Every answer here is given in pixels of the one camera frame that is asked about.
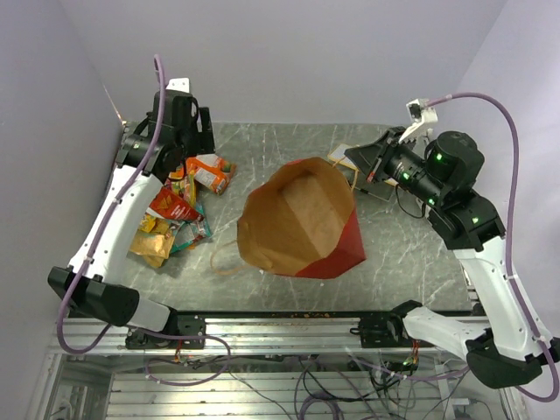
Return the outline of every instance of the paper bag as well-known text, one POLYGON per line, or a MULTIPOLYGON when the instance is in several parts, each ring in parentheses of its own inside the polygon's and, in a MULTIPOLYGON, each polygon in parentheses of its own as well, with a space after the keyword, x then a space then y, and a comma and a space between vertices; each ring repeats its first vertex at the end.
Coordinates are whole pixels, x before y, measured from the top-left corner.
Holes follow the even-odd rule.
POLYGON ((237 245, 246 263, 293 277, 335 278, 366 259, 353 193, 320 157, 284 165, 248 196, 237 245))

